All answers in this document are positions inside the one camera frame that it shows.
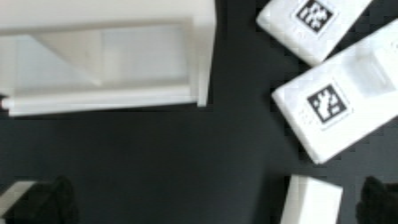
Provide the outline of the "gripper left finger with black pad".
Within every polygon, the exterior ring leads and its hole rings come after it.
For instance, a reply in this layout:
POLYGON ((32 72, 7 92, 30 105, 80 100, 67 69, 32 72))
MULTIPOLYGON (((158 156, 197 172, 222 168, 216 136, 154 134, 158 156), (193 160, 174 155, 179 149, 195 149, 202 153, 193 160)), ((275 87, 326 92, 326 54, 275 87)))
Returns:
POLYGON ((16 181, 0 194, 0 224, 78 224, 71 181, 16 181))

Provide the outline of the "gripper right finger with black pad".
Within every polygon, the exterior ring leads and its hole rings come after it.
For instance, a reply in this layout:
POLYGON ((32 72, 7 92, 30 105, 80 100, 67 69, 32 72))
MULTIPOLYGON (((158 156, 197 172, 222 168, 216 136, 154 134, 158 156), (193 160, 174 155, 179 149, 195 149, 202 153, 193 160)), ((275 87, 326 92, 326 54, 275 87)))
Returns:
POLYGON ((355 206, 357 224, 398 224, 398 183, 366 177, 355 206))

